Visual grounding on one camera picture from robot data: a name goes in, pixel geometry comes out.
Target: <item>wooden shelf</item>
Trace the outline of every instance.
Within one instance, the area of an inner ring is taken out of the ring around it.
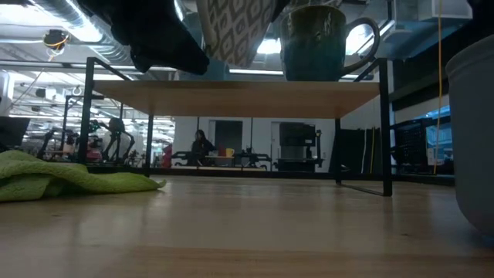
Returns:
[[[378,83],[95,81],[94,90],[154,116],[341,118]]]

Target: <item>green mug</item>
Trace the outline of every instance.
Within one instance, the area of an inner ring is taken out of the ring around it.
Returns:
[[[363,59],[345,66],[348,34],[361,24],[372,28],[374,44]],[[283,72],[288,81],[338,81],[374,58],[380,38],[379,27],[372,19],[360,18],[347,25],[345,14],[338,8],[299,8],[281,21]]]

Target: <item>yellow cable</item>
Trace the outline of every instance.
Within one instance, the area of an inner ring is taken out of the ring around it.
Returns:
[[[439,109],[438,109],[438,126],[436,127],[436,137],[435,137],[435,160],[434,160],[434,175],[436,175],[438,170],[438,159],[439,159],[439,126],[441,125],[441,106],[442,106],[442,26],[441,26],[441,15],[442,15],[442,0],[439,0],[439,13],[438,13],[438,36],[439,36]]]
[[[69,36],[66,36],[65,39],[63,39],[61,42],[57,42],[57,43],[53,43],[53,44],[45,43],[45,46],[59,46],[62,43],[66,42],[67,39],[69,39]]]

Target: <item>green towel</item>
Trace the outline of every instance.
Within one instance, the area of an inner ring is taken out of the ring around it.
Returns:
[[[81,164],[49,163],[21,151],[0,154],[0,202],[68,194],[142,192],[164,186],[131,173],[90,174]]]

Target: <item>wooden desk surface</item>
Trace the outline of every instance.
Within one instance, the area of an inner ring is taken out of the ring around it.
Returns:
[[[154,116],[333,119],[378,96],[379,84],[94,81],[94,90]]]
[[[382,198],[334,181],[166,179],[155,192],[0,204],[1,276],[494,276],[453,188],[396,183]]]

